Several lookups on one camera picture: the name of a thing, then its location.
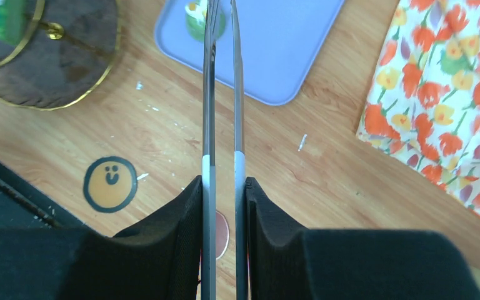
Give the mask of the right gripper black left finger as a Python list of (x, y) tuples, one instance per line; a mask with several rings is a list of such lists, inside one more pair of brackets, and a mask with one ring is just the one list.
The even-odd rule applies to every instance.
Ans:
[(0, 299), (195, 299), (202, 219), (196, 176), (113, 237), (85, 227), (0, 229)]

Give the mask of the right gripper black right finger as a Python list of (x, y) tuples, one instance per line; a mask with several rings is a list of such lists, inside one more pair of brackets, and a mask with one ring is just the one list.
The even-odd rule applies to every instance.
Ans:
[(434, 231), (309, 229), (246, 179), (253, 299), (480, 299), (458, 248)]

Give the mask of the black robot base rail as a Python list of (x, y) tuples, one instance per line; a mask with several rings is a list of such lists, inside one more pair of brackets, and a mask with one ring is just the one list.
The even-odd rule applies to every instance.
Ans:
[(0, 229), (85, 227), (83, 221), (0, 162)]

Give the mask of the green layered cake slice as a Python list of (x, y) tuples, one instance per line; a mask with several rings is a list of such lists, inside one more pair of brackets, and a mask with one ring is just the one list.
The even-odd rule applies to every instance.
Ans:
[(26, 1), (0, 0), (0, 41), (17, 45), (24, 35)]

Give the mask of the metal serving tongs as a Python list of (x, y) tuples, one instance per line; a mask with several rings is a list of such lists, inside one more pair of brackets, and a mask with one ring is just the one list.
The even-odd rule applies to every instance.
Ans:
[[(201, 297), (216, 298), (216, 162), (215, 162), (215, 63), (219, 1), (208, 1), (204, 32), (203, 131), (202, 131), (202, 250)], [(249, 262), (244, 153), (244, 70), (238, 9), (230, 2), (234, 71), (234, 207), (236, 242), (236, 297), (249, 297)]]

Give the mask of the three-tier glass cake stand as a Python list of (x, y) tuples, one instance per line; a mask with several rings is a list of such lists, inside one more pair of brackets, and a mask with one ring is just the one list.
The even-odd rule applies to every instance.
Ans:
[(0, 41), (0, 99), (52, 111), (95, 90), (113, 68), (121, 43), (119, 1), (26, 1), (24, 35)]

